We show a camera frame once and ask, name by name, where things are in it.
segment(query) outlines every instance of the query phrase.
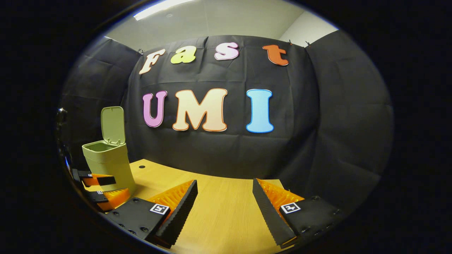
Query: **trash can lid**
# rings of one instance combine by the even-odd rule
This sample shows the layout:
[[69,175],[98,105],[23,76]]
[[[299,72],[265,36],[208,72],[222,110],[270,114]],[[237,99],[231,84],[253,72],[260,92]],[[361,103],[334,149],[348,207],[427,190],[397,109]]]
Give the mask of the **trash can lid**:
[[100,125],[105,142],[116,145],[126,142],[124,110],[121,107],[103,108],[100,113]]

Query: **screw hole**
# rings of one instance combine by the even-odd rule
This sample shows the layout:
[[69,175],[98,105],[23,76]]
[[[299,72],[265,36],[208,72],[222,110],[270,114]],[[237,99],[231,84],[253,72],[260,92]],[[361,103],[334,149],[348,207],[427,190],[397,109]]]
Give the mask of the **screw hole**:
[[303,234],[303,233],[308,232],[309,229],[311,229],[311,227],[305,227],[305,228],[303,228],[300,232]]

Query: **wooden table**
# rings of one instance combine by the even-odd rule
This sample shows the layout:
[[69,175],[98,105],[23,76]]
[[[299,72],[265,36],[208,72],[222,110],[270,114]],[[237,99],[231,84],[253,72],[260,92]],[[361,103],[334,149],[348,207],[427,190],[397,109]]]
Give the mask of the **wooden table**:
[[[130,167],[137,184],[134,197],[142,199],[192,179],[198,182],[196,201],[176,244],[169,251],[176,254],[273,254],[283,250],[273,240],[254,199],[253,180],[196,174],[148,160],[133,162]],[[279,180],[266,181],[283,187]]]

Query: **black fabric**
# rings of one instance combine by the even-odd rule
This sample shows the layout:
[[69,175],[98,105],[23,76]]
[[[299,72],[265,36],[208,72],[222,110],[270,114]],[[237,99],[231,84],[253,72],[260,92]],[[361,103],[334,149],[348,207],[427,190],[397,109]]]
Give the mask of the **black fabric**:
[[[239,45],[239,56],[218,61],[215,48],[224,42]],[[268,59],[262,47],[276,44],[286,50],[282,55],[287,66]],[[178,48],[197,48],[196,59],[190,63],[172,64]],[[140,75],[146,56],[165,49],[166,53]],[[175,131],[178,99],[175,93],[190,89],[201,103],[207,91],[226,89],[223,114],[227,130],[207,132],[200,127]],[[249,89],[268,89],[270,122],[274,130],[251,133],[246,125],[251,120]],[[143,95],[165,90],[163,123],[149,127],[143,118]],[[315,130],[319,117],[318,90],[311,61],[303,47],[274,39],[252,36],[210,36],[173,42],[150,49],[138,60],[129,79],[122,104],[125,111],[126,143],[130,161],[147,159],[159,164],[230,178],[268,178],[285,172],[281,180],[304,181],[311,167]],[[155,117],[157,99],[151,101]]]
[[62,140],[70,147],[72,167],[88,170],[82,145],[102,140],[100,112],[119,106],[140,53],[102,37],[80,56],[62,89],[67,111]]
[[[320,93],[320,126],[303,196],[319,195],[346,212],[376,186],[390,155],[393,108],[387,87],[367,55],[342,31],[306,48]],[[297,179],[282,183],[295,185]]]

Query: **purple letter u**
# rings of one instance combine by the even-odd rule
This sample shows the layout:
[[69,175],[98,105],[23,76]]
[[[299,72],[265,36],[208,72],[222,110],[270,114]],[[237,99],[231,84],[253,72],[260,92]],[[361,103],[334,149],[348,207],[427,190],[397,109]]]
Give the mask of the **purple letter u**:
[[144,101],[144,107],[143,107],[143,114],[144,114],[144,121],[146,124],[150,127],[158,127],[163,122],[163,106],[165,104],[165,97],[167,95],[166,91],[160,91],[155,94],[157,97],[157,116],[153,118],[151,116],[151,100],[152,100],[152,94],[145,94],[143,95],[143,101]]

